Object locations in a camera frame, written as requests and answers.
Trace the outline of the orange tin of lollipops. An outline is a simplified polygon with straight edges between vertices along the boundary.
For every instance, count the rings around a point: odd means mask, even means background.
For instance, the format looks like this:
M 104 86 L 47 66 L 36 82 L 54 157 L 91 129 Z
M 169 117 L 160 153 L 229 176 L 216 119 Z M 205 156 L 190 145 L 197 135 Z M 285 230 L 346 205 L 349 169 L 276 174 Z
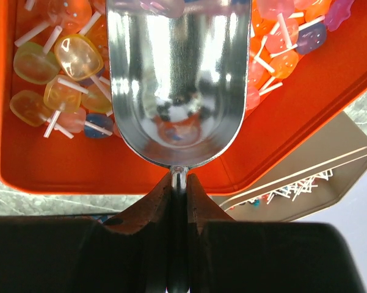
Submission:
M 23 1 L 0 1 L 0 180 L 35 194 L 148 193 L 166 174 L 116 136 L 69 139 L 32 127 L 9 107 L 22 91 L 43 93 L 13 71 L 14 42 L 40 22 Z M 367 90 L 367 1 L 324 44 L 304 55 L 280 88 L 250 111 L 231 146 L 195 174 L 211 195 L 242 191 Z

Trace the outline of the silver metal scoop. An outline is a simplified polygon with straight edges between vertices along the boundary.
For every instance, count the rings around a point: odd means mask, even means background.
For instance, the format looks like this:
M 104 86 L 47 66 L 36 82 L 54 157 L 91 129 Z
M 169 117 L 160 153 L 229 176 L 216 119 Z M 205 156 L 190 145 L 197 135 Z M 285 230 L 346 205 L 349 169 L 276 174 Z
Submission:
M 223 154 L 244 119 L 250 1 L 107 1 L 112 105 L 126 144 L 172 191 Z

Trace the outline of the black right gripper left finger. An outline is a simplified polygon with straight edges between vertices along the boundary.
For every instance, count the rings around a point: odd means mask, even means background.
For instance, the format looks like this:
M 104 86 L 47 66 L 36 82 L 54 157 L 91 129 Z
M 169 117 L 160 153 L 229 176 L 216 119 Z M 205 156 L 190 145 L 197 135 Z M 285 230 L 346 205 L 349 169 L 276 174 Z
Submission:
M 0 292 L 164 292 L 170 184 L 104 223 L 0 217 Z

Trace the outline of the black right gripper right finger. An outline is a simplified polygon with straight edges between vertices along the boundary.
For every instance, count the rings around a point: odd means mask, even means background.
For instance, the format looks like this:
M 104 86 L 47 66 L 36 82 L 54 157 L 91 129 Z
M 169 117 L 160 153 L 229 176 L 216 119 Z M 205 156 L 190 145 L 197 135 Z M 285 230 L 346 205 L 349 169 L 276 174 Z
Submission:
M 187 179 L 192 292 L 364 292 L 342 235 L 326 223 L 238 222 Z

